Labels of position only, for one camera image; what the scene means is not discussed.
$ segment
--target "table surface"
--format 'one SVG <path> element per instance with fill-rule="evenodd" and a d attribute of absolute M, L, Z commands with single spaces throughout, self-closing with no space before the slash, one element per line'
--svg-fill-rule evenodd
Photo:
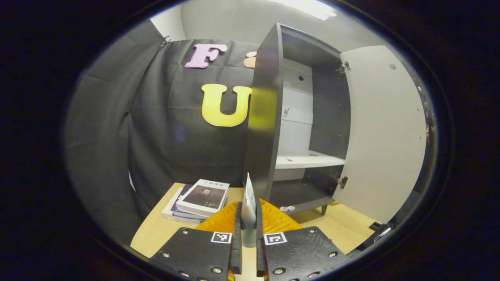
<path fill-rule="evenodd" d="M 184 183 L 174 183 L 158 204 L 149 213 L 135 233 L 130 246 L 150 258 L 152 257 L 179 228 L 196 228 L 197 224 L 178 222 L 162 217 L 162 210 Z M 230 187 L 227 192 L 226 205 L 243 199 L 242 187 Z M 355 210 L 334 201 L 328 205 L 326 214 L 321 215 L 321 208 L 305 210 L 290 215 L 303 227 L 316 226 L 331 239 L 344 253 L 354 250 L 370 237 L 374 231 L 369 228 L 375 220 Z M 243 270 L 236 274 L 237 281 L 263 280 L 256 277 L 256 248 L 242 247 Z"/>

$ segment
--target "book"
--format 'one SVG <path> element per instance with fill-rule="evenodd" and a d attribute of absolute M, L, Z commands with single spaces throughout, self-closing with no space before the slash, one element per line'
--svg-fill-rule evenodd
<path fill-rule="evenodd" d="M 175 202 L 179 200 L 179 195 L 183 191 L 183 188 L 179 188 L 175 194 L 173 195 L 172 199 L 167 203 L 165 208 L 163 208 L 163 211 L 161 211 L 161 216 L 164 217 L 165 219 L 177 221 L 177 222 L 182 222 L 182 223 L 188 223 L 188 224 L 200 224 L 201 222 L 204 221 L 204 219 L 199 219 L 199 218 L 192 218 L 192 217 L 184 217 L 180 215 L 174 215 L 174 212 L 171 211 L 172 206 L 175 205 Z"/>
<path fill-rule="evenodd" d="M 190 219 L 206 219 L 206 217 L 204 216 L 201 216 L 201 215 L 198 215 L 198 214 L 194 214 L 194 213 L 190 213 L 190 212 L 187 212 L 187 211 L 183 211 L 183 210 L 180 210 L 177 208 L 177 201 L 179 201 L 182 197 L 184 197 L 184 195 L 189 191 L 190 188 L 192 188 L 193 185 L 192 184 L 186 184 L 184 185 L 184 187 L 182 188 L 179 188 L 181 191 L 180 191 L 180 194 L 178 196 L 174 196 L 172 198 L 176 198 L 175 202 L 172 204 L 172 208 L 170 208 L 170 211 L 173 212 L 173 215 L 175 217 L 183 217 L 183 218 L 190 218 Z"/>
<path fill-rule="evenodd" d="M 222 209 L 228 189 L 229 183 L 200 179 L 175 205 L 181 211 L 208 218 Z"/>

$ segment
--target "yellow letter u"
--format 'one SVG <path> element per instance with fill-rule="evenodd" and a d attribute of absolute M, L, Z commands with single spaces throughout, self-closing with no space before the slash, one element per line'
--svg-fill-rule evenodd
<path fill-rule="evenodd" d="M 232 90 L 236 93 L 236 110 L 233 114 L 221 112 L 222 94 L 228 87 L 221 84 L 205 84 L 201 87 L 204 92 L 201 115 L 208 123 L 221 126 L 233 127 L 239 125 L 247 118 L 249 96 L 252 89 L 244 86 L 236 86 Z"/>

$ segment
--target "white wall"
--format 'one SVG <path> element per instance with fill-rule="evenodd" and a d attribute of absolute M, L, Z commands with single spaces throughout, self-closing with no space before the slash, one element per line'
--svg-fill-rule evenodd
<path fill-rule="evenodd" d="M 151 18 L 151 22 L 163 37 L 170 35 L 172 41 L 186 40 L 182 21 L 182 4 L 167 9 Z"/>
<path fill-rule="evenodd" d="M 340 52 L 388 45 L 341 10 L 337 16 L 320 20 L 267 0 L 190 0 L 183 4 L 182 22 L 188 39 L 224 39 L 260 45 L 271 27 L 281 23 L 306 32 Z"/>

